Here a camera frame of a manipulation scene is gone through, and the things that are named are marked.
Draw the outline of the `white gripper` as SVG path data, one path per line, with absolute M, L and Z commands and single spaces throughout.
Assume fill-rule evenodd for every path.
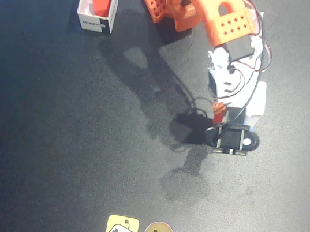
M 235 81 L 233 78 L 230 78 L 228 81 L 216 83 L 214 99 L 219 102 L 214 102 L 212 105 L 214 114 L 213 125 L 225 122 L 228 107 L 241 109 L 249 100 L 254 87 L 256 89 L 245 108 L 246 117 L 244 119 L 244 125 L 254 128 L 265 113 L 267 83 L 259 81 L 256 85 L 254 79 L 250 80 L 249 83 L 245 83 L 243 78 L 236 79 Z

